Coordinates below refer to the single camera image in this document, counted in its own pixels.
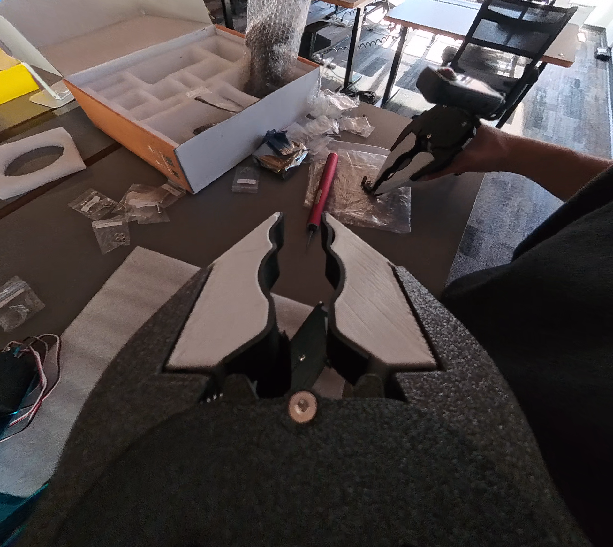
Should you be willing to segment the wood-edged background desk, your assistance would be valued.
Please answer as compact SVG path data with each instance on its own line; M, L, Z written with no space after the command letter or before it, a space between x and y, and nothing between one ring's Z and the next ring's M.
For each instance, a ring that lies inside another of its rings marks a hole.
M405 0L385 16L385 20L400 26L399 40L387 78L383 97L377 105L383 107L397 93L395 80L410 29L425 30L433 35L459 40L464 38L481 5L468 0ZM541 58L540 71L546 64L570 68L576 60L579 27L569 23Z

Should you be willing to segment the bubble wrap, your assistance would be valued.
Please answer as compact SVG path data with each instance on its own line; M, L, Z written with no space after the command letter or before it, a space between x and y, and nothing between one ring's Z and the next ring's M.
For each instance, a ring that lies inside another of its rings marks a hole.
M245 45L250 65L247 92L263 98L294 79L312 0L248 0Z

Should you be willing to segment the black office chair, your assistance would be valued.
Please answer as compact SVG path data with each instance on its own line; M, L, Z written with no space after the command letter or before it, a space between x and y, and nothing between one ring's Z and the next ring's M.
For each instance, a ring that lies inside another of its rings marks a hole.
M577 12L577 6L526 0L485 0L459 48L448 46L442 66L488 84L505 98L497 128L538 81L543 55Z

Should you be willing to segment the white and orange cardboard box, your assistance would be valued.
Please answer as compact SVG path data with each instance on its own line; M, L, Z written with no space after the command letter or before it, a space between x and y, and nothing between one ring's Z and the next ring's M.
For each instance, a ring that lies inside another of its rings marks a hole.
M192 193L307 114L319 78L298 58L290 83L250 95L244 37L203 0L2 0L1 45L59 75L98 129ZM244 110L194 100L208 92Z

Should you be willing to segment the dark foil bag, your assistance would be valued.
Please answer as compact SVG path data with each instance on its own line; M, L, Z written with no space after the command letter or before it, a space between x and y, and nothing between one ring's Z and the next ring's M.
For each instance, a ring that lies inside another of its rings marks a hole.
M273 129L265 132L252 159L259 167L287 178L295 174L307 156L308 147L302 138L292 138L285 130Z

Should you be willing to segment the person's right forearm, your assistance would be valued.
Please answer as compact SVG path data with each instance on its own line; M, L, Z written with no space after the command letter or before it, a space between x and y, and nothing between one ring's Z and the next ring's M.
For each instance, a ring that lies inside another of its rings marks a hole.
M564 146L525 138L498 130L501 172L523 176L567 201L598 175L612 167L612 160L573 151Z

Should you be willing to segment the thin metal tool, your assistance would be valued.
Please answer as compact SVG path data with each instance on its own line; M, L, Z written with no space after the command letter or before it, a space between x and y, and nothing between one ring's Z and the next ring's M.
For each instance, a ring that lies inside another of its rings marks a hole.
M220 97L214 92L203 93L201 95L195 96L194 100L204 103L213 108L230 112L233 114L242 112L244 110L244 107L242 105L236 103L233 100L228 100L223 97Z

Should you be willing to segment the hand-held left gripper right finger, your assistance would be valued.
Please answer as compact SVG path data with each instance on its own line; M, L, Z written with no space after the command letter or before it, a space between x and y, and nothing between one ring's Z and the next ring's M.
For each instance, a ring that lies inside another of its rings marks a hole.
M321 220L333 288L327 355L337 371L432 371L435 355L394 265L330 214Z

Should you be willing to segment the blue toy robot arm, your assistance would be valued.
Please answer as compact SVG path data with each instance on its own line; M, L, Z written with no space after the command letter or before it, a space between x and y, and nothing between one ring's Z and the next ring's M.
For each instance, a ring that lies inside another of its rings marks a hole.
M289 352L293 374L300 368L308 368L318 376L322 368L315 368L314 362L326 361L326 308L319 302L306 313L306 305L280 296L273 299L280 325L289 328L287 333L281 334L281 341ZM1 546L15 546L48 486L49 482L45 482L27 497L1 493Z

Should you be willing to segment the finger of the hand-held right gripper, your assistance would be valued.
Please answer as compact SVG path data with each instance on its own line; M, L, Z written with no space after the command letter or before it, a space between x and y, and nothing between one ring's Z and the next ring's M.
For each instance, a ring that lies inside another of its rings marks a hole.
M394 164L399 164L396 169L392 170L390 167L382 171L378 179L373 182L372 194L380 196L409 186L413 182L412 177L421 173L434 161L434 155L415 155L410 161L404 160L402 163L398 159L394 162Z
M421 152L419 132L422 130L423 121L411 121L398 136L392 145L379 176L392 176L395 172L404 169L415 157L415 153Z

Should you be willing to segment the person's right hand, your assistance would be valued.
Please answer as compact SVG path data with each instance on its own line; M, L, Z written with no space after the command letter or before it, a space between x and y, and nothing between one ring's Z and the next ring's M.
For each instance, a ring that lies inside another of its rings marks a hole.
M500 129L481 125L476 135L447 167L419 178L418 183L449 175L498 171L500 169L498 166L508 153L508 137L509 134Z

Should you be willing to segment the white foam sheet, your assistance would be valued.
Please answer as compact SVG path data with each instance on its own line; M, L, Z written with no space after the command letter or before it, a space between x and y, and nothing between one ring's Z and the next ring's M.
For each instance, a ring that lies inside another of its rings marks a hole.
M24 431L1 444L1 493L28 497L53 474L70 431L128 339L198 267L135 248L61 334L59 382Z

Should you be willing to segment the yellow plastic bin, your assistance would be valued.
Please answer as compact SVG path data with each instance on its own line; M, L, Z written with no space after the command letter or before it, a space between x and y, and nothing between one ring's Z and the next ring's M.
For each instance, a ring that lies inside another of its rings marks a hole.
M15 58L1 50L1 98L0 104L6 104L16 98L25 96L40 87L29 70Z

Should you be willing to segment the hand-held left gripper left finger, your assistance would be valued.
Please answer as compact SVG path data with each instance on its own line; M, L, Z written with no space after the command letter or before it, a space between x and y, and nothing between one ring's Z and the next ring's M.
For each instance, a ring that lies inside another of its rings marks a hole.
M167 368L218 372L257 345L264 350L247 367L273 361L278 328L271 289L283 238L284 214L275 212L212 263Z

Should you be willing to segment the dark red screwdriver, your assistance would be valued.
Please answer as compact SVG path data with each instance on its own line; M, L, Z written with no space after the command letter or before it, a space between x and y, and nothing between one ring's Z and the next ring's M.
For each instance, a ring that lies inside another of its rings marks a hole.
M308 249L311 239L321 224L321 216L326 206L326 201L333 185L334 175L338 165L339 155L336 152L331 152L325 161L322 174L319 178L317 189L314 195L313 204L310 209L310 214L307 221L308 239L306 249Z

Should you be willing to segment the white foam insert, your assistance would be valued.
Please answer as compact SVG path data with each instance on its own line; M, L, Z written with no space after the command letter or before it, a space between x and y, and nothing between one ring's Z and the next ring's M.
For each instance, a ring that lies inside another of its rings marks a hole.
M49 165L25 175L9 176L8 166L20 156L45 147L61 147L61 156ZM50 129L1 145L1 200L19 197L65 176L84 170L71 135L63 128Z

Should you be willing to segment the pile of clear plastic bags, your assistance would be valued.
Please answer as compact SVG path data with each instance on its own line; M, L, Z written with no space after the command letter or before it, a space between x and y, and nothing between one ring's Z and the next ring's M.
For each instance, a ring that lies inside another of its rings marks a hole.
M395 234L411 231L411 190L396 189L380 197L364 191L364 177L375 177L389 151L370 143L375 131L370 119L357 112L349 96L314 88L302 121L289 126L289 137L307 148L308 185L305 206L312 206L328 155L338 156L325 211L346 225L381 229Z

